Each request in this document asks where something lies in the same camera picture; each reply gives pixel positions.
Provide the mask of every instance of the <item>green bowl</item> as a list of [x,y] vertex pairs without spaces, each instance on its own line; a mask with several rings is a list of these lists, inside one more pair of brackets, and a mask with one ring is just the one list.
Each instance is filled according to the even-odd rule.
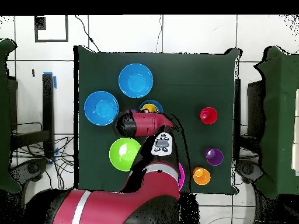
[[109,159],[120,171],[130,171],[141,145],[132,138],[120,138],[110,147]]

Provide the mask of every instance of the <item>orange cup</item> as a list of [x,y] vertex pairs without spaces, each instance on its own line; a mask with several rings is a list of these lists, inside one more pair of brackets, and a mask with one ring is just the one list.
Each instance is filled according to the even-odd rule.
[[193,180],[196,184],[204,186],[211,180],[211,175],[208,170],[202,167],[197,167],[193,170]]

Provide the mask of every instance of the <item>blue bowl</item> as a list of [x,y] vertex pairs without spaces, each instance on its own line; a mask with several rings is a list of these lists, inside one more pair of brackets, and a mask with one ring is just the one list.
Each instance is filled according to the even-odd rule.
[[158,113],[163,113],[163,107],[161,106],[161,104],[155,100],[146,100],[144,102],[141,103],[141,105],[139,106],[139,109],[142,109],[142,107],[145,105],[145,104],[153,104],[156,106],[157,110],[158,110]]
[[119,88],[130,98],[141,98],[152,89],[152,73],[142,64],[129,64],[119,74]]
[[86,99],[84,112],[92,124],[108,125],[119,112],[119,104],[112,94],[106,91],[97,91]]

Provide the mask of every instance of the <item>silver stripe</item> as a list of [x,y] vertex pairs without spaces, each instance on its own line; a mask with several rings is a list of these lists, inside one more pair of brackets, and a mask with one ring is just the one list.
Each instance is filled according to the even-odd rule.
[[82,197],[80,198],[80,201],[78,202],[78,205],[74,213],[74,217],[72,219],[72,224],[79,224],[84,205],[90,194],[91,194],[90,191],[85,191]]
[[172,176],[176,180],[176,182],[178,182],[178,184],[179,184],[179,175],[176,172],[176,170],[170,166],[167,166],[165,164],[155,163],[155,164],[148,165],[144,169],[147,169],[147,171],[145,173],[156,172],[158,170],[161,170],[162,172],[167,173],[170,176]]

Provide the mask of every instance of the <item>floor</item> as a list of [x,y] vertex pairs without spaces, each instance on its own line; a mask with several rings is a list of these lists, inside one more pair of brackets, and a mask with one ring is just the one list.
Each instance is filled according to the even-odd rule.
[[[164,53],[225,53],[232,47],[243,51],[239,63],[241,79],[241,123],[247,125],[246,88],[248,83],[261,79],[253,67],[268,46],[280,46],[290,53],[299,49],[298,16],[279,15],[123,15],[78,16],[86,32],[101,51],[146,51]],[[66,38],[65,16],[46,16],[46,30],[38,31],[38,39]],[[73,137],[74,78],[72,46],[82,45],[96,51],[84,27],[75,16],[68,16],[68,42],[35,43],[34,16],[0,16],[0,38],[15,40],[18,47],[7,61],[9,73],[16,76],[18,88],[18,123],[42,122],[41,75],[52,72],[57,77],[54,89],[55,139]],[[37,131],[38,124],[19,125],[18,132]],[[241,127],[242,134],[246,126]],[[63,139],[56,144],[62,147]],[[27,154],[18,150],[12,166],[25,161]],[[65,153],[74,154],[72,141]],[[250,155],[244,150],[241,155]],[[72,167],[65,168],[62,176],[65,187],[72,187]],[[51,185],[58,188],[57,175],[52,164],[47,172]],[[232,184],[239,188],[237,195],[196,195],[201,224],[252,224],[255,214],[255,196],[250,184],[242,183],[234,175]],[[26,201],[35,193],[50,188],[44,175],[30,182]]]

